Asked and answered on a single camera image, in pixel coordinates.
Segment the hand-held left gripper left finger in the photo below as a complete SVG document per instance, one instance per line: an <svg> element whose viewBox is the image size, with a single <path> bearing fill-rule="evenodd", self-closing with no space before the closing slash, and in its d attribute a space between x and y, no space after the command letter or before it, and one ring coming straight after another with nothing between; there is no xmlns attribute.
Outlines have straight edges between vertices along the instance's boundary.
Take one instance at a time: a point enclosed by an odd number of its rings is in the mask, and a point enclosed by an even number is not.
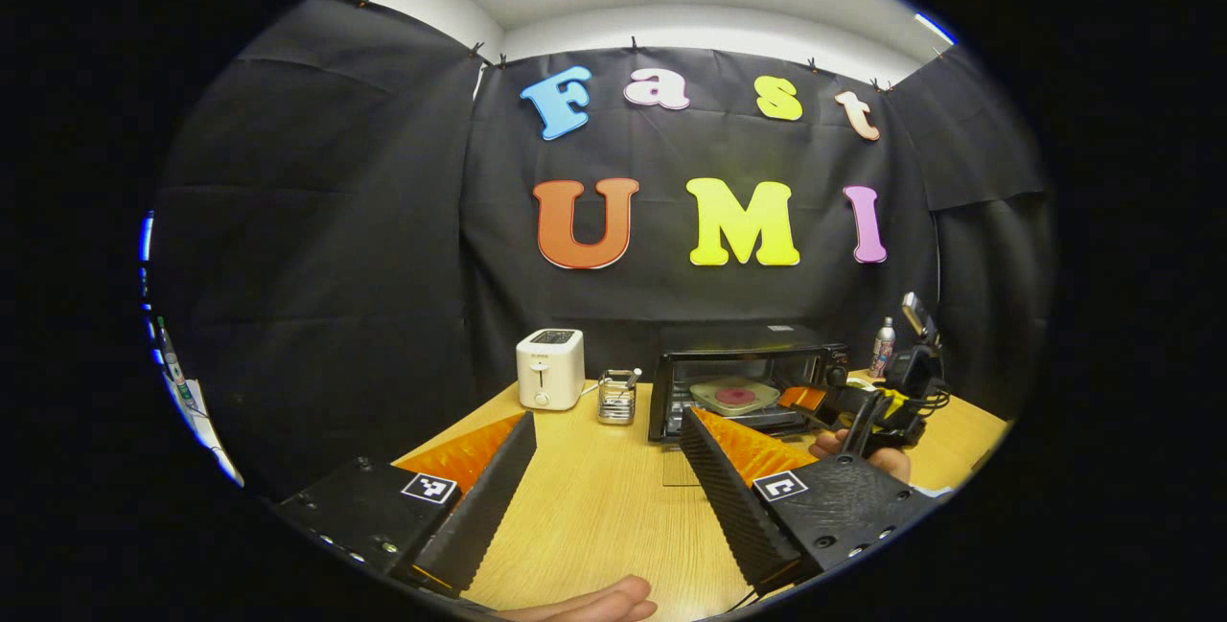
<svg viewBox="0 0 1227 622"><path fill-rule="evenodd" d="M533 413L513 413L398 464L355 459L272 513L367 570L456 599L536 449Z"/></svg>

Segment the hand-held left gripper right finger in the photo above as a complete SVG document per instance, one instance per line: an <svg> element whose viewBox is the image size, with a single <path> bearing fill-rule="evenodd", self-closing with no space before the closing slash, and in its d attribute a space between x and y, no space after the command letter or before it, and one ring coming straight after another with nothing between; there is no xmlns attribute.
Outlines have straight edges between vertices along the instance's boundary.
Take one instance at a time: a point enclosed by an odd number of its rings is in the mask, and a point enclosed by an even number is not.
<svg viewBox="0 0 1227 622"><path fill-rule="evenodd" d="M845 569L939 505L856 453L751 470L733 460L718 428L730 429L729 439L762 440L768 450L788 447L706 409L687 409L681 421L683 456L755 594Z"/></svg>

